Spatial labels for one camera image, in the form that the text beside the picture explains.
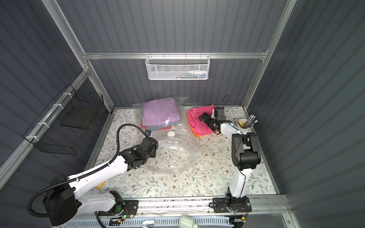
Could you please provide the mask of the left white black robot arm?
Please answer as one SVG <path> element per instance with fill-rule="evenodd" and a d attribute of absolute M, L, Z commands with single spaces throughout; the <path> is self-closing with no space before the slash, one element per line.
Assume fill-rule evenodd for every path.
<path fill-rule="evenodd" d="M 139 145 L 119 152 L 113 161 L 105 162 L 85 172 L 53 179 L 55 188 L 43 198 L 52 226 L 65 224 L 77 215 L 97 212 L 101 216 L 126 213 L 128 206 L 116 191 L 88 194 L 88 191 L 108 179 L 144 165 L 156 156 L 158 141 L 145 137 Z"/>

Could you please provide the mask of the bundle of pens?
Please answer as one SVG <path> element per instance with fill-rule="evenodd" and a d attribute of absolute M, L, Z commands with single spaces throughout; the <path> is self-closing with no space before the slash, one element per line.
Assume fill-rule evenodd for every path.
<path fill-rule="evenodd" d="M 255 115 L 250 115 L 249 119 L 245 123 L 243 128 L 251 128 L 255 123 L 257 123 L 258 120 Z"/>

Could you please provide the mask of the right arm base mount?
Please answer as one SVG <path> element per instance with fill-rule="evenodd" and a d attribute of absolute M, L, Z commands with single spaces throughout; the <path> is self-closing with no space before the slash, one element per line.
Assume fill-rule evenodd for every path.
<path fill-rule="evenodd" d="M 250 199 L 246 196 L 235 198 L 227 195 L 224 198 L 213 198 L 208 207 L 213 209 L 215 213 L 252 212 Z"/>

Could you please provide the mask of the white round bag valve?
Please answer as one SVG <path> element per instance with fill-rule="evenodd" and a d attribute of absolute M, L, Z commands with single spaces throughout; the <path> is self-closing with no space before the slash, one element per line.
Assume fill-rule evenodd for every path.
<path fill-rule="evenodd" d="M 167 133 L 167 135 L 168 135 L 169 137 L 174 137 L 174 136 L 175 136 L 175 132 L 174 132 L 174 131 L 169 131 L 169 132 Z"/>

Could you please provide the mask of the folded blue grey cloth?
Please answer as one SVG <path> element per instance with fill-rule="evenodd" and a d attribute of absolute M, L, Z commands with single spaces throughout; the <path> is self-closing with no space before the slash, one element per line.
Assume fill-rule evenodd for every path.
<path fill-rule="evenodd" d="M 146 129 L 151 130 L 151 131 L 170 130 L 170 129 L 174 129 L 176 126 L 178 126 L 178 124 L 179 124 L 179 122 L 170 122 L 170 123 L 164 123 L 161 125 L 146 126 Z"/>

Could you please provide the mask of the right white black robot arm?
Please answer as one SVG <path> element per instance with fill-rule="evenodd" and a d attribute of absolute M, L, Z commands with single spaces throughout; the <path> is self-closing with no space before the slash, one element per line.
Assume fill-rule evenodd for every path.
<path fill-rule="evenodd" d="M 236 171 L 228 194 L 233 198 L 245 197 L 249 178 L 253 170 L 261 163 L 257 135 L 239 129 L 233 122 L 226 120 L 224 116 L 219 116 L 219 112 L 213 115 L 204 112 L 199 116 L 199 121 L 206 124 L 215 134 L 223 134 L 231 138 L 231 158 Z"/>

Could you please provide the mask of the pale green lamp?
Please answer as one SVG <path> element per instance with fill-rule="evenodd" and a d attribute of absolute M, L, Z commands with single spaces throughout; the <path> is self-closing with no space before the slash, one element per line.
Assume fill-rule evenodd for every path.
<path fill-rule="evenodd" d="M 179 220 L 179 228 L 200 228 L 192 217 L 182 215 Z"/>

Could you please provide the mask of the floral table mat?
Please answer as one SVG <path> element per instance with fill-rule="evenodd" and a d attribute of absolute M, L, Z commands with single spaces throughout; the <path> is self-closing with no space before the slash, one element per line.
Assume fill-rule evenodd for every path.
<path fill-rule="evenodd" d="M 245 112 L 240 106 L 225 107 L 227 118 L 245 118 Z M 99 165 L 111 159 L 115 154 L 116 133 L 119 126 L 125 123 L 136 124 L 133 108 L 115 109 L 115 115 L 106 134 L 101 151 L 96 159 Z M 137 130 L 125 127 L 120 133 L 121 150 L 137 144 Z M 97 184 L 87 194 L 102 194 L 111 190 L 118 191 L 123 198 L 167 198 L 167 197 L 197 197 L 225 195 L 232 183 L 235 168 L 231 161 L 231 140 L 223 135 L 206 135 L 193 138 L 198 140 L 202 149 L 195 166 L 182 173 L 153 173 L 147 165 L 133 169 L 127 173 L 115 176 Z M 273 181 L 262 158 L 261 164 L 252 172 L 247 195 L 277 194 Z"/>

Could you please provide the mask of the folded purple cloth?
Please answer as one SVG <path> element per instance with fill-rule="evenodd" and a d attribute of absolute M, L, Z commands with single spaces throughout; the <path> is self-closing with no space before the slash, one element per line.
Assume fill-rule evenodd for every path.
<path fill-rule="evenodd" d="M 147 101 L 142 105 L 142 122 L 150 121 L 180 121 L 178 103 L 174 97 L 159 98 Z"/>

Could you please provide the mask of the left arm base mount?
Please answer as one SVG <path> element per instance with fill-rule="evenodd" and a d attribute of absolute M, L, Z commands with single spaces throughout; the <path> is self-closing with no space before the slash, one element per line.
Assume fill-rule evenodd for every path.
<path fill-rule="evenodd" d="M 138 210 L 138 200 L 117 202 L 109 211 L 99 211 L 98 216 L 135 216 Z"/>

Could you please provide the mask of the white pen cup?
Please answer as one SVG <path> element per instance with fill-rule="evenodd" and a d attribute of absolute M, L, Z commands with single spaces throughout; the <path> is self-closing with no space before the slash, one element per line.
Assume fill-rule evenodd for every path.
<path fill-rule="evenodd" d="M 247 121 L 248 120 L 247 119 L 244 119 L 244 118 L 237 120 L 238 129 L 240 131 L 242 131 L 243 133 L 250 133 L 250 132 L 252 132 L 252 130 L 249 127 L 244 128 L 244 126 L 247 123 Z"/>

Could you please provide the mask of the clear plastic vacuum bag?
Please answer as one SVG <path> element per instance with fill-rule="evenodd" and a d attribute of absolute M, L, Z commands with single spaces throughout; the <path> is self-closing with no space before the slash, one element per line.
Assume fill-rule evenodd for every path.
<path fill-rule="evenodd" d="M 192 168 L 198 162 L 199 157 L 202 154 L 198 139 L 192 133 L 189 125 L 187 110 L 183 106 L 187 98 L 180 96 L 173 97 L 178 103 L 181 117 L 180 121 L 178 121 L 178 126 L 170 130 L 151 131 L 151 136 L 158 141 L 158 148 L 156 150 L 156 157 L 149 158 L 145 166 L 154 173 L 182 173 Z M 135 104 L 133 106 L 136 125 L 140 128 L 142 128 L 143 103 Z M 174 131 L 175 136 L 169 137 L 167 135 L 169 131 Z"/>

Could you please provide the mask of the items in white basket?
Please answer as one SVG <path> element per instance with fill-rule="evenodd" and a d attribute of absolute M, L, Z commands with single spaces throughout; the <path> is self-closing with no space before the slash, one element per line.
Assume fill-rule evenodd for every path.
<path fill-rule="evenodd" d="M 167 78 L 172 79 L 205 79 L 208 77 L 207 70 L 191 70 L 185 72 L 167 73 Z"/>

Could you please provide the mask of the folded red cloth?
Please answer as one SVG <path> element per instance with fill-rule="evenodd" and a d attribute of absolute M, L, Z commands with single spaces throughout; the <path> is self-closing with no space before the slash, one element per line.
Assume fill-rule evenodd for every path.
<path fill-rule="evenodd" d="M 167 124 L 168 121 L 150 121 L 150 122 L 142 122 L 141 127 L 143 129 L 146 129 L 146 126 L 155 126 L 155 125 L 161 125 L 161 124 Z"/>

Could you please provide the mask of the orange trousers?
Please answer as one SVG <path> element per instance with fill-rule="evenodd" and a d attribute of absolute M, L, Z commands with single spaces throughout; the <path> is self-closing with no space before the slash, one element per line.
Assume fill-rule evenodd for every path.
<path fill-rule="evenodd" d="M 197 134 L 194 132 L 194 129 L 193 129 L 193 128 L 191 128 L 191 130 L 192 130 L 192 133 L 194 134 L 194 136 L 196 136 L 196 137 L 200 137 L 200 135 L 197 135 Z"/>

